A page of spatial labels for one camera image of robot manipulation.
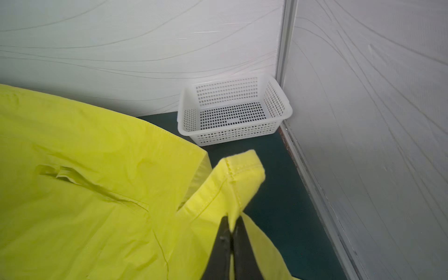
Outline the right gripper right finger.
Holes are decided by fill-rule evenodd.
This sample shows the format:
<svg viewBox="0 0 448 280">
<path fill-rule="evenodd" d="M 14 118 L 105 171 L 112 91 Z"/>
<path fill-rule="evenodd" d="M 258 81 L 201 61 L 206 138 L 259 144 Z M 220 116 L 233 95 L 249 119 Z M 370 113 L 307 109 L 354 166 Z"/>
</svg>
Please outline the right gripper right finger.
<svg viewBox="0 0 448 280">
<path fill-rule="evenodd" d="M 242 217 L 236 221 L 232 238 L 234 278 L 236 280 L 263 280 Z"/>
</svg>

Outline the yellow long pants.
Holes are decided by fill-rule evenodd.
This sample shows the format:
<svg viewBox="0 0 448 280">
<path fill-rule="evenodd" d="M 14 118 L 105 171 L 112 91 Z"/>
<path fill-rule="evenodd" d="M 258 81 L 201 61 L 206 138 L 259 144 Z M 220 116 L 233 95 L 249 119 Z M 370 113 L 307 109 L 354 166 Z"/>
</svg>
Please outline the yellow long pants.
<svg viewBox="0 0 448 280">
<path fill-rule="evenodd" d="M 266 178 L 147 121 L 1 86 L 3 280 L 201 280 L 217 231 L 242 217 L 264 280 L 292 278 L 245 214 Z"/>
</svg>

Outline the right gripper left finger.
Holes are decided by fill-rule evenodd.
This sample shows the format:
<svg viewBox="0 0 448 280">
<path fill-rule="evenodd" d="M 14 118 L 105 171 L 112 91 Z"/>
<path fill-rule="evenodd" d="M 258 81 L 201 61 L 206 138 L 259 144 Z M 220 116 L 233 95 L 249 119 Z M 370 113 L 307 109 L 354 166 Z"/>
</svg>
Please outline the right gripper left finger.
<svg viewBox="0 0 448 280">
<path fill-rule="evenodd" d="M 202 280 L 229 280 L 232 255 L 232 233 L 228 217 L 223 217 L 217 231 Z"/>
</svg>

